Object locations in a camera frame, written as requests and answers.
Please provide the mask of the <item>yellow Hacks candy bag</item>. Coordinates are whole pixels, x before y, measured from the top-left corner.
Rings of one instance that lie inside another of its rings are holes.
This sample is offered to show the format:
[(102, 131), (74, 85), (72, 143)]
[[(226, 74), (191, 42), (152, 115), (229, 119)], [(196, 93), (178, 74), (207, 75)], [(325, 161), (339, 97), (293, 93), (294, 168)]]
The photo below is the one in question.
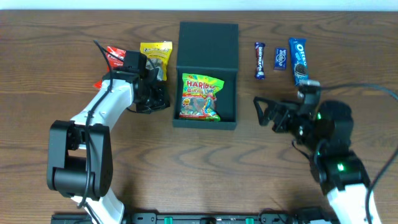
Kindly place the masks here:
[(141, 42), (140, 52), (147, 57), (146, 69), (158, 68), (157, 79), (167, 80), (167, 65), (171, 56), (173, 44), (171, 41)]

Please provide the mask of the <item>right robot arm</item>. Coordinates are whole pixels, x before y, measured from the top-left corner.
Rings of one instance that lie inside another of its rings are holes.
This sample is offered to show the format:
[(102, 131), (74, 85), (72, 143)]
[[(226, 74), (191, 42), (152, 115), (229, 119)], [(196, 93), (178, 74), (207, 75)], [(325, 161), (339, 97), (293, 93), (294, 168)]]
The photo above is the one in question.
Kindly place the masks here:
[(304, 93), (301, 101), (253, 100), (259, 124), (273, 122), (276, 133), (290, 133), (307, 156), (313, 178), (320, 184), (340, 223), (380, 223), (370, 179), (351, 150), (354, 121), (341, 101), (320, 101), (319, 93)]

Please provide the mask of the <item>blue Oreo cookie pack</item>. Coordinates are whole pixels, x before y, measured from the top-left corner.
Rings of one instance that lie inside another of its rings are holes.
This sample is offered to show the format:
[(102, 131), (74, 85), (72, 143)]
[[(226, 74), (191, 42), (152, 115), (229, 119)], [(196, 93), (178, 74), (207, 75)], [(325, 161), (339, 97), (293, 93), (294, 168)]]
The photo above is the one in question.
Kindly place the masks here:
[(290, 59), (295, 86), (298, 86), (301, 80), (308, 80), (305, 43), (305, 39), (297, 39), (293, 37), (289, 39)]

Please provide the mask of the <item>purple Dairy Milk bar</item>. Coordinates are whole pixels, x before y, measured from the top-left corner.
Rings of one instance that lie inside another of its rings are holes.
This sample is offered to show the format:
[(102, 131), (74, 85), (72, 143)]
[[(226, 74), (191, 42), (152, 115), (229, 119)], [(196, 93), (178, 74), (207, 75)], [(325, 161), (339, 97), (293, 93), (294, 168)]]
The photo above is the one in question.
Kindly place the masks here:
[(256, 51), (256, 74), (255, 78), (258, 80), (265, 79), (264, 73), (264, 47), (265, 43), (262, 42), (255, 42), (254, 48)]

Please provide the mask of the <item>green Haribo worms bag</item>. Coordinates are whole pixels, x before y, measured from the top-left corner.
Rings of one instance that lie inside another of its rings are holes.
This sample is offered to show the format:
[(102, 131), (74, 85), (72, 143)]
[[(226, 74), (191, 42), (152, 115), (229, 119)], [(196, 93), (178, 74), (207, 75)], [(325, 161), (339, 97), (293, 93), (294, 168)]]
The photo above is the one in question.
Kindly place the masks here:
[(216, 112), (216, 94), (223, 89), (224, 81), (206, 75), (182, 74), (182, 103), (178, 117), (199, 121), (221, 120)]

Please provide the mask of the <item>red Hacks candy bag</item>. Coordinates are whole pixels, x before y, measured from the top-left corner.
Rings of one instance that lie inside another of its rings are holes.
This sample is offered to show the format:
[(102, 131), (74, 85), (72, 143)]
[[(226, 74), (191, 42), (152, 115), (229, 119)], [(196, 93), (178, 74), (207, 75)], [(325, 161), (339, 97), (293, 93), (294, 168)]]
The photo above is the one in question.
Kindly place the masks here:
[(106, 48), (106, 56), (112, 69), (123, 66), (125, 55), (125, 50), (112, 46), (107, 46)]

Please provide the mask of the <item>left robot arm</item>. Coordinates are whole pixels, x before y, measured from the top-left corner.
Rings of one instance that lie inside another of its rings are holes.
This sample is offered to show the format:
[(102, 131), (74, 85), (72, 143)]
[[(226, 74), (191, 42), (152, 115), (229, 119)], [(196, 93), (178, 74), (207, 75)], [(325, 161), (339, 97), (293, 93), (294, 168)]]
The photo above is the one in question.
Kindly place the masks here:
[(150, 114), (169, 107), (160, 68), (120, 67), (107, 73), (90, 103), (49, 130), (47, 186), (84, 208), (92, 223), (121, 223), (124, 204), (111, 190), (110, 132), (123, 111), (135, 105)]

